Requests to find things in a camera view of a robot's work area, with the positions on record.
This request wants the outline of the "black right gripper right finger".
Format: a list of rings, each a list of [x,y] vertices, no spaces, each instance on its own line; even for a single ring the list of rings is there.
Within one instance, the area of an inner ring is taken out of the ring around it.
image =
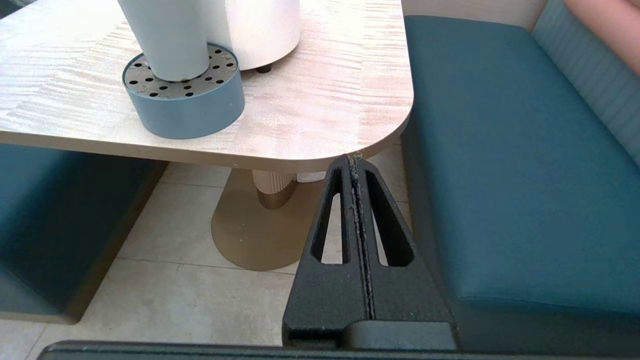
[[[453,317],[378,169],[354,158],[359,266],[371,321],[451,323]]]

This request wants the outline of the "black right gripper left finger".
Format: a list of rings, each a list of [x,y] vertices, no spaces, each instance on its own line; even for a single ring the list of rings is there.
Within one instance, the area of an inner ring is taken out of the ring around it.
[[[285,347],[339,347],[344,330],[370,317],[358,191],[352,158],[342,155],[327,180],[311,222],[284,315]],[[334,196],[340,196],[342,262],[322,262]]]

